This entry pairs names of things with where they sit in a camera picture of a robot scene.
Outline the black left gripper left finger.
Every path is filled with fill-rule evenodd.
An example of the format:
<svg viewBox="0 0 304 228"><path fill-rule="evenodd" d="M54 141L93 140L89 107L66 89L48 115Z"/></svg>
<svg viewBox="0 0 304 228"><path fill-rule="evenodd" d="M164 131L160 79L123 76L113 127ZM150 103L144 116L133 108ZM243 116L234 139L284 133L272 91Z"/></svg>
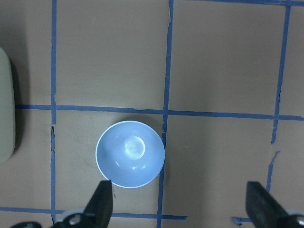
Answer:
<svg viewBox="0 0 304 228"><path fill-rule="evenodd" d="M107 228L113 212L113 192L110 180L101 181L87 206L84 216L88 222L87 228Z"/></svg>

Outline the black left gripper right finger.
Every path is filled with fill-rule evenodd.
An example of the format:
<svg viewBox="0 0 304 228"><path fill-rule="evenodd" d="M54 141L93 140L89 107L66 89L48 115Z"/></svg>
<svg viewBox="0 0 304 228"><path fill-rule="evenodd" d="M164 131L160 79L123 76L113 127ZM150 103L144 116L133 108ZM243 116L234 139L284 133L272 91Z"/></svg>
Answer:
<svg viewBox="0 0 304 228"><path fill-rule="evenodd" d="M295 217L257 181L247 182L246 212L256 228L293 228Z"/></svg>

